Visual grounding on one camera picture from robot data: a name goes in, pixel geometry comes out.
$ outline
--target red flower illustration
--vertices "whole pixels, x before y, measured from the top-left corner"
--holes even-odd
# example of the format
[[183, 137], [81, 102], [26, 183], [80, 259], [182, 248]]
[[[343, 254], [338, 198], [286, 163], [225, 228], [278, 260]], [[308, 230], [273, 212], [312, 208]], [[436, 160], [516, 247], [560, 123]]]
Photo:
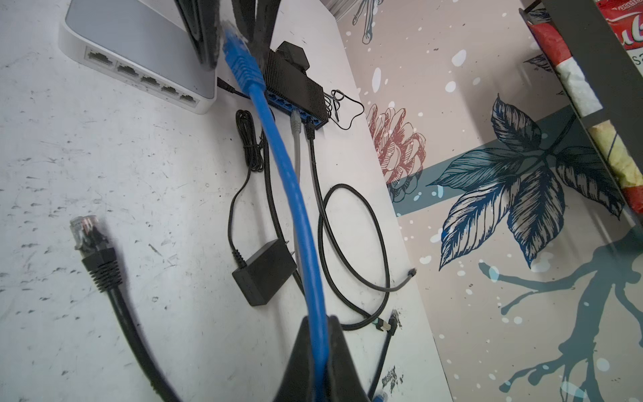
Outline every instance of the red flower illustration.
[[411, 123], [404, 122], [405, 116], [406, 109], [396, 112], [393, 107], [378, 115], [377, 105], [373, 105], [367, 118], [379, 165], [395, 202], [415, 190], [426, 158], [426, 139], [413, 131]]

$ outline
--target white table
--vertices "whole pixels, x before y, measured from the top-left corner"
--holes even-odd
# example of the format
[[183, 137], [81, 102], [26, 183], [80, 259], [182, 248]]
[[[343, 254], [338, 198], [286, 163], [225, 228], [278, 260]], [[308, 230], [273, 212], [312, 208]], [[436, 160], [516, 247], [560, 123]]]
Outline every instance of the white table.
[[[140, 331], [183, 401], [271, 401], [306, 308], [292, 279], [267, 306], [250, 307], [231, 275], [228, 207], [246, 174], [234, 112], [254, 111], [251, 104], [220, 91], [199, 116], [77, 64], [57, 46], [66, 8], [37, 0], [0, 5], [0, 400], [159, 400], [73, 249], [69, 220], [96, 214], [123, 256]], [[304, 47], [309, 76], [326, 91], [356, 96], [336, 23], [318, 0], [282, 2], [273, 47], [284, 40]], [[232, 82], [225, 65], [221, 75]], [[343, 122], [351, 110], [342, 105]], [[291, 152], [288, 117], [276, 113], [276, 120]], [[353, 127], [344, 132], [330, 123], [318, 133], [321, 187], [342, 181], [371, 202], [392, 278], [401, 280], [412, 265], [365, 119]], [[303, 147], [302, 190], [316, 228], [308, 161]], [[329, 215], [347, 257], [383, 284], [367, 211], [338, 192]], [[275, 238], [260, 174], [238, 200], [234, 237], [246, 258]], [[381, 295], [351, 277], [332, 251], [327, 255], [340, 289], [373, 311]], [[327, 286], [325, 296], [329, 314], [358, 320]], [[451, 401], [415, 281], [391, 296], [382, 317], [393, 308], [403, 327], [383, 370], [395, 366], [398, 376], [391, 400]], [[385, 334], [368, 326], [345, 336], [368, 389]]]

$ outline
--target white paint spot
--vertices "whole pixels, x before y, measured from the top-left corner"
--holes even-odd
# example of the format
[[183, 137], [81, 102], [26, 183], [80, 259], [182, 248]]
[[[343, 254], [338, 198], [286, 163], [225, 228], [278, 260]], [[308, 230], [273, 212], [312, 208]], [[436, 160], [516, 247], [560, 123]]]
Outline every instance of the white paint spot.
[[371, 84], [373, 86], [373, 93], [377, 93], [379, 91], [379, 84], [382, 81], [382, 70], [379, 69], [379, 67], [375, 68], [375, 71], [373, 72], [373, 79], [371, 80]]
[[442, 228], [439, 228], [438, 233], [436, 235], [431, 236], [431, 242], [437, 243], [440, 241], [441, 238], [442, 238]]
[[561, 390], [572, 397], [578, 397], [579, 399], [587, 398], [587, 392], [581, 390], [574, 384], [569, 381], [563, 381], [561, 384]]
[[464, 61], [467, 59], [467, 51], [465, 49], [460, 50], [455, 56], [451, 57], [451, 62], [454, 66], [460, 67], [463, 65]]
[[554, 258], [554, 254], [547, 251], [539, 253], [534, 262], [531, 263], [531, 272], [547, 272], [552, 265], [549, 260]]
[[449, 81], [446, 86], [444, 87], [444, 90], [447, 92], [454, 92], [455, 91], [455, 81]]
[[498, 271], [498, 268], [494, 266], [489, 268], [489, 279], [491, 279], [491, 282], [496, 283], [499, 277], [500, 271]]
[[607, 361], [607, 359], [599, 358], [598, 360], [596, 360], [596, 368], [600, 371], [607, 371], [610, 369], [610, 363]]

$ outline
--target floral wallpaper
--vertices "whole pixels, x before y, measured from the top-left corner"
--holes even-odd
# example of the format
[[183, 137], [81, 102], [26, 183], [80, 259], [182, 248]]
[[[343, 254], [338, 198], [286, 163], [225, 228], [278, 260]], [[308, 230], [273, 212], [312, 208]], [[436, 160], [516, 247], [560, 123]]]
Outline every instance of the floral wallpaper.
[[338, 23], [427, 336], [454, 401], [640, 402], [643, 230], [518, 7], [363, 0]]

